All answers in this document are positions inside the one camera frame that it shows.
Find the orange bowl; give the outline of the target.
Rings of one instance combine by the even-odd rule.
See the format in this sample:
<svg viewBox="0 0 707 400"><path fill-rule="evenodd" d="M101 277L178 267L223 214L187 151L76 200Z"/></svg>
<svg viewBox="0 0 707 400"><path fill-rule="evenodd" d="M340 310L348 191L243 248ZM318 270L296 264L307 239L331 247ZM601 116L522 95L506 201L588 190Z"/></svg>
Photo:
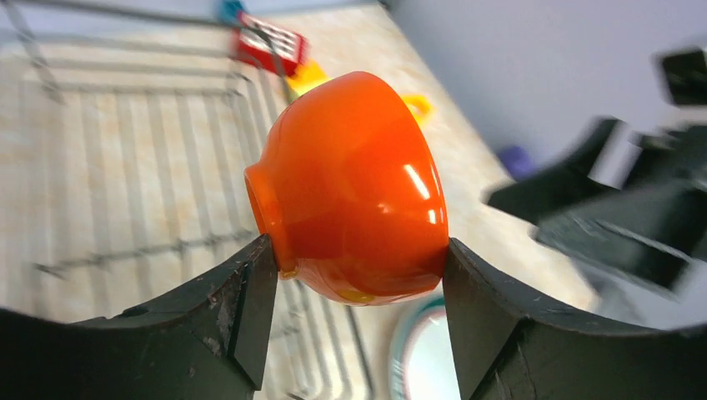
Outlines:
<svg viewBox="0 0 707 400"><path fill-rule="evenodd" d="M282 279L378 306L422 297L444 275L449 219L433 155L403 99L370 72L287 106L244 182Z"/></svg>

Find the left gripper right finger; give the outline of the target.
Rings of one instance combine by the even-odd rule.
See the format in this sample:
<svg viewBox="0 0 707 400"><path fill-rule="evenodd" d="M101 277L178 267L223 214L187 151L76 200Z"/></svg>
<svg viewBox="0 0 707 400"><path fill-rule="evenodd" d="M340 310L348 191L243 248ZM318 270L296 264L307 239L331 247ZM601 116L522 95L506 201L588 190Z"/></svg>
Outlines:
<svg viewBox="0 0 707 400"><path fill-rule="evenodd" d="M586 312L449 242L444 300L464 399L703 399L706 327Z"/></svg>

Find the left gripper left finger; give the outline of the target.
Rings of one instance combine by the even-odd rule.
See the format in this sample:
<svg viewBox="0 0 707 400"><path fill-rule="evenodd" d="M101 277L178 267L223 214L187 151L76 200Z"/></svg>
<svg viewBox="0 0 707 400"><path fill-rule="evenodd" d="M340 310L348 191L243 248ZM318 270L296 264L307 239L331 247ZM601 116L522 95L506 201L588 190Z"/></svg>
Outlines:
<svg viewBox="0 0 707 400"><path fill-rule="evenodd" d="M1 312L4 399L250 399L263 386L277 265L260 236L116 317Z"/></svg>

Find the grey wire dish rack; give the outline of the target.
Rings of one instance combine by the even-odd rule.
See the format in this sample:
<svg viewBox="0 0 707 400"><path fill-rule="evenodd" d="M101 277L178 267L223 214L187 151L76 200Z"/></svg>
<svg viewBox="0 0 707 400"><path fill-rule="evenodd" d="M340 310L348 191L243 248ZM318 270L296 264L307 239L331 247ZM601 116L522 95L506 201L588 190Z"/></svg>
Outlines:
<svg viewBox="0 0 707 400"><path fill-rule="evenodd" d="M113 318L260 237L243 168L290 101L231 26L90 1L1 4L1 312ZM250 399L372 399L358 319L277 279Z"/></svg>

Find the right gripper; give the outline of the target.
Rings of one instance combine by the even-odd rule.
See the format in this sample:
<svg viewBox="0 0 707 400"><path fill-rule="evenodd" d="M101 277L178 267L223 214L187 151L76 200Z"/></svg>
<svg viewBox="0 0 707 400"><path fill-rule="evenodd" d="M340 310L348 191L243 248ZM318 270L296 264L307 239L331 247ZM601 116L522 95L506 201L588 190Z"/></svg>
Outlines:
<svg viewBox="0 0 707 400"><path fill-rule="evenodd" d="M570 258L673 292L706 258L706 125L637 133L639 155L614 188L590 172L621 124L597 117L567 156L493 190L487 204L533 224L537 242Z"/></svg>

